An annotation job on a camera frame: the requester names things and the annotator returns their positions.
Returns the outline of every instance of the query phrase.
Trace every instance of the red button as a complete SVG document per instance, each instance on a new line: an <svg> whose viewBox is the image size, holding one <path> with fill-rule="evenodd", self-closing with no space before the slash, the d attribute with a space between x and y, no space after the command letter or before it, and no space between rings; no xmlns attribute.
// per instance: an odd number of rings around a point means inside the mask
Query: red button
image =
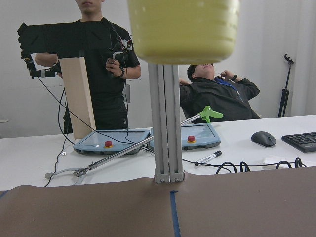
<svg viewBox="0 0 316 237"><path fill-rule="evenodd" d="M112 146L112 141L106 141L104 143L105 147L111 147Z"/></svg>
<svg viewBox="0 0 316 237"><path fill-rule="evenodd" d="M196 140L195 136L188 136L189 142L194 142Z"/></svg>

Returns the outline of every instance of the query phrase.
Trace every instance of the tripod stand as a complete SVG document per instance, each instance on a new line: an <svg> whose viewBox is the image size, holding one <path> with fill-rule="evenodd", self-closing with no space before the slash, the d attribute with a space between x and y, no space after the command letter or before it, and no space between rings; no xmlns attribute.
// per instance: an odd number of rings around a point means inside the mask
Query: tripod stand
<svg viewBox="0 0 316 237"><path fill-rule="evenodd" d="M288 95L290 90L287 89L287 85L288 85L288 80L290 77L290 71L291 71L291 67L292 64L294 64L293 60L290 60L290 57L286 57L287 53L285 54L284 58L286 59L286 61L288 62L288 73L287 73L287 79L286 79L286 84L285 84L285 88L282 89L282 97L281 97L281 102L280 102L280 109L278 111L278 117L284 117L285 115L285 109L286 109L286 105L287 105L287 99L288 99Z"/></svg>

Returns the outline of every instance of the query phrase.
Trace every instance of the black cable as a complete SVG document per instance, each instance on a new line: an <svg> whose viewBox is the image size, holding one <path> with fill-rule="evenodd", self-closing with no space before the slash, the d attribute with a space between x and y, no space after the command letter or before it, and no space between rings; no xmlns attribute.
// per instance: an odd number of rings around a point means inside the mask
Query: black cable
<svg viewBox="0 0 316 237"><path fill-rule="evenodd" d="M303 167L302 160L301 160L301 158L299 158L299 157L297 157L297 158L295 159L295 168L298 168L298 167L300 167L300 168Z"/></svg>
<svg viewBox="0 0 316 237"><path fill-rule="evenodd" d="M242 169L243 165L245 166L245 172L250 172L249 166L243 161L240 163L240 172L241 173L243 172L243 169Z"/></svg>
<svg viewBox="0 0 316 237"><path fill-rule="evenodd" d="M125 136L125 139L133 144L136 144L135 142L133 141L130 141L127 137L128 137L128 132L129 132L129 128L128 128L128 101L127 101L127 96L126 96L126 80L127 80L127 71L128 71L128 68L127 68L127 65L126 65L126 61L125 61L125 57L123 57L123 62L124 62L124 67L126 68L126 74L125 74L125 82L124 82L124 94L125 94L125 98L126 98L126 105L127 105L127 130L126 130L126 136ZM144 150L144 151L147 151L147 152L151 152L151 153L155 153L153 152L151 149L149 149L148 147L145 148L144 145L141 146L141 149Z"/></svg>
<svg viewBox="0 0 316 237"><path fill-rule="evenodd" d="M155 154L155 152L152 150L152 149L150 149L149 147L148 147L148 144L146 145L146 151L148 151L148 152L150 152L150 153L152 153L152 154Z"/></svg>
<svg viewBox="0 0 316 237"><path fill-rule="evenodd" d="M287 164L287 166L291 169L292 166L289 162L287 161L280 161L277 165L276 165L276 169L278 169L280 167L281 164Z"/></svg>
<svg viewBox="0 0 316 237"><path fill-rule="evenodd" d="M60 153L57 155L57 161L56 161L56 163L55 163L55 170L54 170L54 173L56 173L56 171L57 171L57 163L59 162L59 156L60 156L60 154L63 152L63 150L64 150L64 148L65 148L65 143L66 143L66 141L67 141L67 138L64 140L63 149L62 149L62 150L60 151ZM47 185L50 183L52 177L53 177L53 175L50 176L50 178L49 178L47 184L44 186L44 188L47 187Z"/></svg>
<svg viewBox="0 0 316 237"><path fill-rule="evenodd" d="M237 169L236 169L236 166L235 166L235 165L233 165L233 164L230 163L230 162L225 162L225 163L223 163L221 166L219 166L219 168L218 168L218 170L216 171L215 174L218 174L219 171L220 171L226 164L229 164L230 166L232 166L233 169L234 169L234 172L237 173Z"/></svg>
<svg viewBox="0 0 316 237"><path fill-rule="evenodd" d="M192 162L192 161L189 161L189 160L186 160L186 159L182 159L182 160L185 161L185 162L188 162L188 163L191 163L191 164L196 165L196 162ZM198 163L198 165L201 165L201 166L211 166L211 167L215 167L215 168L218 168L218 167L219 167L219 165L212 165L212 164L207 164L207 163Z"/></svg>
<svg viewBox="0 0 316 237"><path fill-rule="evenodd" d="M39 77L38 77L38 79L39 79L40 82L44 85L44 87L48 90L48 92L55 98L55 100L57 100L57 101L59 102L59 100L56 98L56 96L47 88L47 86L43 83L43 81L42 81ZM113 138L113 137L110 137L110 136L108 136L108 135L105 135L105 134L103 134L103 133L101 133L101 132L95 130L95 129L92 128L90 125L88 125L86 122L84 122L82 119L80 119L77 115L75 115L73 112L71 112L70 110L68 110L68 111L69 111L69 113L71 113L72 115L74 115L76 118L78 118L78 119L79 119L82 123L84 123L86 126L88 126L89 128L91 128L91 130L93 130L94 132L96 132L96 133L98 133L98 134L100 134L100 135L102 135L102 136L109 137L109 138L111 138L111 139L113 139L113 140L115 140L115 141L117 141L117 142L121 142L121 143L125 143L125 144L134 145L134 143L119 141L119 140L117 140L117 139L115 139L115 138Z"/></svg>
<svg viewBox="0 0 316 237"><path fill-rule="evenodd" d="M69 122L67 124L67 136L64 134L64 130L61 128L61 125L60 125L60 119L59 119L59 116L60 116L60 105L61 105L61 100L63 99L63 96L65 94L65 89L63 90L63 93L61 95L61 98L60 98L60 101L59 101L59 106L58 106L58 126L59 126L59 129L60 131L62 132L62 134L64 135L64 137L74 145L74 142L72 142L69 138L68 138L68 127L69 127Z"/></svg>
<svg viewBox="0 0 316 237"><path fill-rule="evenodd" d="M192 161L189 161L189 160L185 160L185 159L182 159L183 161L185 162L188 162L188 163L191 163L191 164L194 164L196 166L197 162L192 162ZM238 164L232 164L230 162L225 162L223 163L222 165L214 165L214 164L208 164L208 163L198 163L198 165L203 165L203 166L211 166L211 167L216 167L216 168L219 168L217 171L219 172L220 169L225 169L227 171L229 171L231 173L231 171L227 168L225 168L225 166L232 166L233 169L234 169L234 172L237 173L237 170L236 170L236 166L239 166L240 167L240 171L243 172L243 169L242 169L242 166L245 166L245 172L250 172L250 169L249 167L263 167L263 166L271 166L271 165L277 165L277 168L279 168L279 166L281 164L287 164L289 168L292 168L291 164L295 164L296 168L297 167L306 167L305 164L302 163L301 159L299 157L296 158L295 162L287 162L287 161L280 161L279 163L271 163L271 164L259 164L259 165L248 165L247 163L245 163L244 161L242 161L239 165Z"/></svg>

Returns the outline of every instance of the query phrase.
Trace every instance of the black marker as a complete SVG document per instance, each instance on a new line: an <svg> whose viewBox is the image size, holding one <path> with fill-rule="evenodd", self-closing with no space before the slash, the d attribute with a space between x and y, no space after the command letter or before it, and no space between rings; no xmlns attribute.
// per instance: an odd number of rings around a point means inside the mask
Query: black marker
<svg viewBox="0 0 316 237"><path fill-rule="evenodd" d="M200 160L196 161L196 162L194 163L194 165L195 165L195 166L198 166L200 163L206 163L206 162L208 162L210 159L213 159L213 158L215 158L215 157L218 157L218 156L220 156L221 154L222 154L222 151L216 151L216 152L214 152L213 154L211 154L211 155L209 155L209 156L207 156L207 157L205 157L205 158L203 158L203 159L200 159Z"/></svg>

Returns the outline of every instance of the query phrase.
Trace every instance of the black mouse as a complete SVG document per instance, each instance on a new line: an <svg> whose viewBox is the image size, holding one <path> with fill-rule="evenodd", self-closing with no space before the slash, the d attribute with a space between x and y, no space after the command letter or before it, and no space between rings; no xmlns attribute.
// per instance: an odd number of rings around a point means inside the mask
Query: black mouse
<svg viewBox="0 0 316 237"><path fill-rule="evenodd" d="M270 133L264 131L254 133L251 140L265 147L271 147L277 142Z"/></svg>

